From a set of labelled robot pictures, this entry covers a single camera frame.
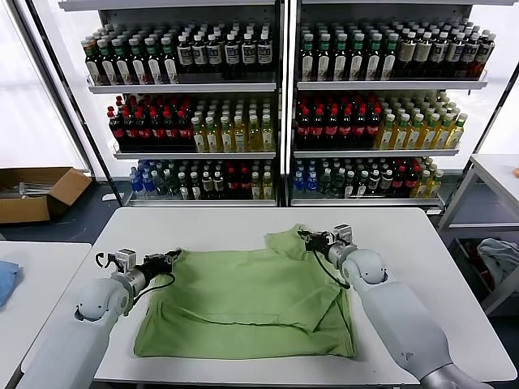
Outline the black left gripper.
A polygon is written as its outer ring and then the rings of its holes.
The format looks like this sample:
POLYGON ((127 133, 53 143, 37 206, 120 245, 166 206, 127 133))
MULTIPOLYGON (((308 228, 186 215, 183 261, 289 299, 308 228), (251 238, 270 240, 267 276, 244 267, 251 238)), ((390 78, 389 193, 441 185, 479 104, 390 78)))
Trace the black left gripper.
POLYGON ((137 266, 137 269, 143 274, 145 280, 170 274, 178 261, 182 250, 170 250, 166 253, 155 253, 144 256, 144 262, 137 266))

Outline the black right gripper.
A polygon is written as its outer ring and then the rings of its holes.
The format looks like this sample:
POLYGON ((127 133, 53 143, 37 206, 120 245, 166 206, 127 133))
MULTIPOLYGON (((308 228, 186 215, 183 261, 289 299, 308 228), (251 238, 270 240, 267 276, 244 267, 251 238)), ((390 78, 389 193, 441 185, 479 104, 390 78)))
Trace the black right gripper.
POLYGON ((312 232, 300 229, 298 235, 304 241, 305 251, 328 254, 335 244, 335 236, 332 233, 312 232))

